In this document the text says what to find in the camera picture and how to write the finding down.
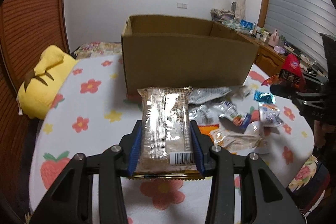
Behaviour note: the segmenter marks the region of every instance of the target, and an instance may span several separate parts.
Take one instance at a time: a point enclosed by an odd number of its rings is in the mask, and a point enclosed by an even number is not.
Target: bottle
[[[278,45],[278,43],[279,43],[278,30],[275,30],[274,33],[271,34],[268,44],[271,45],[272,47],[275,47]]]
[[[252,36],[256,37],[257,29],[258,29],[257,23],[254,22],[254,28],[253,28],[253,34],[252,34]]]
[[[261,30],[260,30],[260,27],[257,27],[257,31],[256,31],[256,39],[257,40],[260,40],[260,37],[261,37]]]

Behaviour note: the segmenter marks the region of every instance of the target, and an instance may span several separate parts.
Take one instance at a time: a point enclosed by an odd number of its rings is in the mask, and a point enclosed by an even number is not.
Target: blue wrapper
[[[266,104],[275,104],[275,97],[272,93],[261,92],[259,90],[255,91],[254,100]]]

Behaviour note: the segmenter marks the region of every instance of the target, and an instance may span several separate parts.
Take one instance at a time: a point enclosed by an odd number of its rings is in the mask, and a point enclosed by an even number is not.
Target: window blind
[[[269,0],[265,28],[279,30],[327,70],[320,33],[336,37],[336,10],[331,0]]]

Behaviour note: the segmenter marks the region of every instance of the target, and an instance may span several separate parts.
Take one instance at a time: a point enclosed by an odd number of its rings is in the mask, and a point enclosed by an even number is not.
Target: blue gripper pad
[[[128,168],[127,168],[127,174],[129,177],[133,175],[133,172],[135,171],[138,164],[140,156],[140,147],[141,147],[141,136],[142,136],[142,126],[139,126],[131,151],[129,153]]]
[[[194,128],[191,124],[190,124],[190,132],[191,132],[191,139],[193,143],[195,165],[197,167],[197,171],[201,173],[202,176],[204,176],[205,167],[204,167],[203,152],[201,150],[200,144],[196,137]]]

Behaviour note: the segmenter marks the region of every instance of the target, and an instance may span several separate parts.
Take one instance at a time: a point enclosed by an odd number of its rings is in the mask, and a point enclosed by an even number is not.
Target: plastic wrapper
[[[226,20],[222,24],[233,30],[241,28],[240,22],[237,19]]]
[[[250,152],[267,154],[267,141],[263,135],[263,126],[260,122],[252,122],[246,128],[244,134],[225,128],[213,130],[209,134],[214,144],[237,154],[248,154]]]
[[[251,121],[251,114],[239,112],[237,107],[230,101],[223,101],[218,105],[213,105],[213,108],[220,118],[227,118],[240,129],[247,128]]]
[[[281,127],[284,122],[280,119],[280,109],[276,105],[259,103],[260,122],[264,127]]]
[[[240,98],[242,100],[245,99],[245,97],[247,97],[250,93],[252,93],[252,88],[250,88],[249,84],[246,83],[245,85],[242,85],[239,89],[238,89],[238,95],[240,96]]]
[[[219,128],[219,116],[211,108],[211,103],[189,105],[189,119],[197,122],[202,134],[209,135],[210,131]]]
[[[137,172],[195,170],[188,100],[192,88],[147,88],[142,97],[142,148]]]
[[[275,104],[275,96],[272,93],[261,92],[256,90],[254,93],[254,100],[257,102]]]
[[[189,104],[201,105],[211,100],[225,96],[231,91],[228,87],[194,89]]]
[[[240,21],[240,25],[245,28],[245,29],[248,29],[248,30],[251,30],[252,29],[252,26],[253,26],[253,23],[252,22],[249,22],[249,21],[246,21],[244,19],[242,19]]]
[[[289,54],[283,63],[280,73],[266,79],[261,85],[291,86],[300,92],[306,91],[306,82],[302,74],[300,62],[294,54]]]

